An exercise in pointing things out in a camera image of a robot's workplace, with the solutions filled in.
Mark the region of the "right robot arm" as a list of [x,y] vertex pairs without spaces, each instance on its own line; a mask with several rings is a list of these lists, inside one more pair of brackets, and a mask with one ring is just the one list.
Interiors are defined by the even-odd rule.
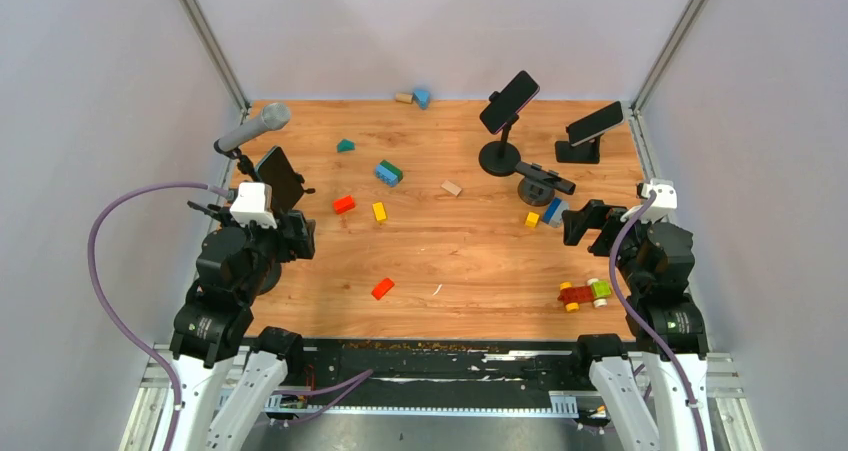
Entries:
[[648,404],[616,334],[582,335],[571,374],[595,388],[626,450],[712,450],[707,406],[706,325],[689,288],[693,235],[663,217],[672,209],[655,191],[631,210],[591,200],[563,214],[564,243],[589,229],[591,254],[606,257],[610,285],[642,354],[654,398]]

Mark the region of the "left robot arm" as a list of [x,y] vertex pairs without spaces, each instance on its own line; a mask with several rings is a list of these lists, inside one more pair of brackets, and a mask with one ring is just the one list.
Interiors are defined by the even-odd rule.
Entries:
[[173,321],[171,357],[162,366],[172,393],[154,449],[238,450],[276,387],[304,376],[302,336],[266,327],[227,399],[220,398],[256,298],[278,283],[283,264],[314,257],[315,227],[294,210],[271,228],[228,218],[203,240],[197,277]]

